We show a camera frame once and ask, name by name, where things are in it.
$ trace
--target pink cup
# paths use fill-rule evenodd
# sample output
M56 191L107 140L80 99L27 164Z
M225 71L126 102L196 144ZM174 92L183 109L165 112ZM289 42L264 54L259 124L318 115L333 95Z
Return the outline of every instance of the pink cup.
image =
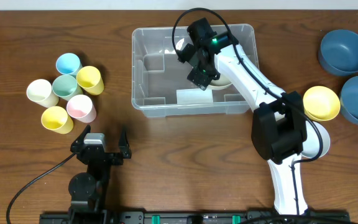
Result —
M96 118L96 110L91 98L85 95L76 95L67 103L67 113L78 121L90 123Z

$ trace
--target yellow cup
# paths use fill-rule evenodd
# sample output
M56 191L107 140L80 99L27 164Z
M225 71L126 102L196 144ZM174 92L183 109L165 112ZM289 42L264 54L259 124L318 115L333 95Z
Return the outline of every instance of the yellow cup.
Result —
M338 96L325 86L314 86L303 96L305 114L314 121L334 119L341 110Z
M77 82L85 91L99 95L104 90L102 76L97 68L85 66L77 73Z
M44 111L41 116L44 128L59 134L67 134L73 129L73 120L66 110L59 106L53 106Z

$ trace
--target cable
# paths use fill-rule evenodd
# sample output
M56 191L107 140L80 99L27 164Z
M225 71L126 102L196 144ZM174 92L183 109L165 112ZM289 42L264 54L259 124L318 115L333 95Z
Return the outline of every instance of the cable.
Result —
M53 172L55 169L61 167L62 165L64 165L67 161L69 161L73 156L75 156L75 153L71 154L69 157L67 157L65 160L61 161L61 163L57 164L55 167L53 167L52 169L44 172L43 174L39 175L37 178L35 178L34 180L31 180L28 184L26 184L23 188L20 189L20 191L18 193L16 193L15 197L12 198L11 202L9 203L9 205L7 206L6 209L6 222L7 224L12 224L11 223L11 218L9 217L11 214L11 208L13 206L13 203L15 202L15 200L18 198L18 196L23 193L23 191L25 189L27 189L28 187L30 187L32 184L34 184L37 180L41 179L42 177L45 177L46 175L50 174L51 172Z
M342 220L334 220L332 218L323 218L323 217L310 217L302 215L274 215L270 217L258 217L240 222L238 224L251 224L259 221L272 221L272 220L297 220L297 221L310 221L310 222L321 222L324 224L357 224L354 222L347 222Z
M205 12L209 12L212 13L213 15L215 15L217 18L219 18L221 20L221 22L224 24L224 26L227 29L227 33L229 34L229 38L230 40L232 40L233 34L231 33L230 27L229 25L226 23L226 21L216 12L210 10L210 9L205 9L202 7L197 7L194 9L189 9L187 11L185 11L184 13L182 13L182 15L179 16L179 18L177 19L175 25L173 26L172 29L172 45L173 45L173 49L175 50L175 52L177 53L177 55L179 57L181 57L179 51L176 48L175 45L175 29L180 21L180 19L185 16L186 14L188 14L189 12L194 12L194 11L205 11ZM316 125L312 122L312 120L309 119L309 117L307 117L307 115L305 115L305 113L301 110L299 110L294 104L292 104L291 102L287 101L286 99L283 99L279 96L277 96L275 93L273 93L268 87L266 87L245 65L243 58L239 55L239 52L237 51L236 45L235 43L233 43L233 48L234 48L234 52L236 53L236 57L239 59L239 62L241 63L241 65L244 67L244 69L247 71L247 73L260 85L260 87L262 87L266 93L270 94L272 97L276 98L277 100L280 100L282 102L284 102L286 105L288 105L292 110L296 111L298 114L300 114L307 122L310 123L311 127L314 129L314 131L317 134L317 138L318 138L318 142L319 142L319 150L317 155L315 155L313 158L311 159L300 159L297 161L293 161L291 164L291 171L292 171L292 179L293 179L293 186L294 186L294 190L295 190L295 203L296 203L296 214L299 215L300 211L299 211L299 203L298 203L298 189L296 187L296 179L295 179L295 164L297 163L301 163L301 162L311 162L311 161L315 161L317 160L320 155L323 153L323 139L321 137L320 132L318 131L318 128L316 127Z

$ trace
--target gray storage box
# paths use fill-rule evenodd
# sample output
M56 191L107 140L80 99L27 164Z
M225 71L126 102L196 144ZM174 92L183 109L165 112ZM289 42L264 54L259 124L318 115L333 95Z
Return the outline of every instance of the gray storage box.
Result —
M229 25L244 52L259 68L255 34L248 24ZM191 43L187 27L177 27L178 50ZM225 26L212 26L218 34ZM188 63L180 63L172 47L172 27L138 28L132 33L132 105L146 117L186 114L245 113L249 105L231 85L223 90L200 90L187 80Z

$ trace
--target wooden table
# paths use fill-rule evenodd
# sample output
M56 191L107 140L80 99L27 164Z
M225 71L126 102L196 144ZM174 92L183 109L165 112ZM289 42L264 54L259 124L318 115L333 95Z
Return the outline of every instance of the wooden table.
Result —
M324 85L339 93L349 77L327 74L317 61L324 34L333 29L358 33L358 11L220 11L229 24L255 29L261 71L286 91L303 94ZM85 124L75 121L66 135L44 129L45 108L29 101L27 85L59 76L55 61L65 52L83 65L103 69L105 91L94 97L102 132L116 149L121 127L128 130L132 159L112 170L109 208L148 211L246 210L273 207L267 163L250 140L252 113L147 119L131 105L131 34L138 27L172 26L180 11L0 12L0 223L6 207L28 181L62 161ZM207 16L193 13L181 25ZM331 149L301 167L310 207L346 209L358 222L358 126L339 115L322 123ZM44 211L66 211L68 183L86 166L72 159L38 181L16 201L13 223L38 223Z

